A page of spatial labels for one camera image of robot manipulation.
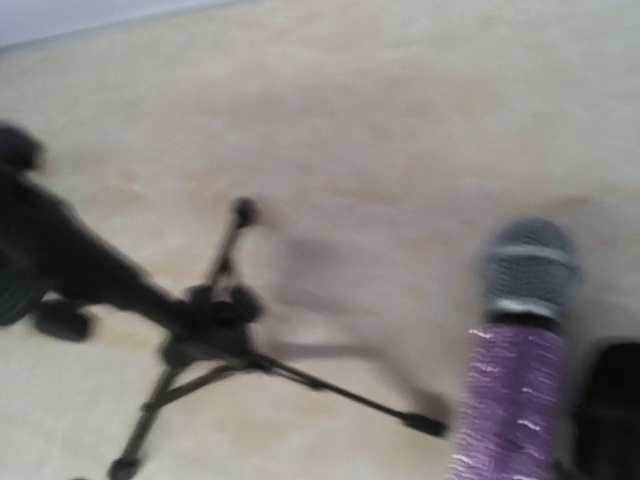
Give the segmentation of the black tripod mic stand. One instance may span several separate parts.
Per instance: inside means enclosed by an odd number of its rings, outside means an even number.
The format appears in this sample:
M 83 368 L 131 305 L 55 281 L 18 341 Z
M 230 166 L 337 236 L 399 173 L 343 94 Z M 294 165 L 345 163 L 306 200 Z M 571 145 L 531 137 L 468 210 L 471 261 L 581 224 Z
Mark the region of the black tripod mic stand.
M 337 386 L 260 353 L 250 325 L 263 312 L 256 295 L 237 277 L 233 252 L 241 232 L 254 225 L 255 202 L 235 201 L 232 222 L 206 282 L 174 298 L 86 228 L 74 212 L 29 178 L 43 163 L 44 147 L 28 131 L 1 126 L 1 324 L 31 317 L 43 335 L 87 341 L 88 308 L 107 305 L 140 315 L 166 330 L 165 368 L 142 407 L 121 455 L 108 470 L 131 479 L 161 409 L 237 372 L 286 376 L 316 391 Z

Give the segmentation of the glitter silver microphone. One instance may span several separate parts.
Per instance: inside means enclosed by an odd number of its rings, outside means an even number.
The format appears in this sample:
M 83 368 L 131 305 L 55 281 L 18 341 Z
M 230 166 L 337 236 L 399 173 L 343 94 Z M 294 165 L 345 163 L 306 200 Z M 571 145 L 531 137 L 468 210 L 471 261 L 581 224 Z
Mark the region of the glitter silver microphone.
M 451 479 L 549 479 L 563 375 L 563 322 L 579 267 L 555 223 L 525 218 L 482 260 L 484 323 L 473 329 Z

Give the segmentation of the black microphone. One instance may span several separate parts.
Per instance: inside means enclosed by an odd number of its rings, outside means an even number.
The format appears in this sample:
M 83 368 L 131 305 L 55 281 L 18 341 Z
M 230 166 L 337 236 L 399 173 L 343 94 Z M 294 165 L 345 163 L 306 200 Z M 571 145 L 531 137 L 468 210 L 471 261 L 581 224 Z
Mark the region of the black microphone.
M 610 343 L 590 365 L 574 410 L 572 460 L 585 479 L 639 478 L 639 343 Z

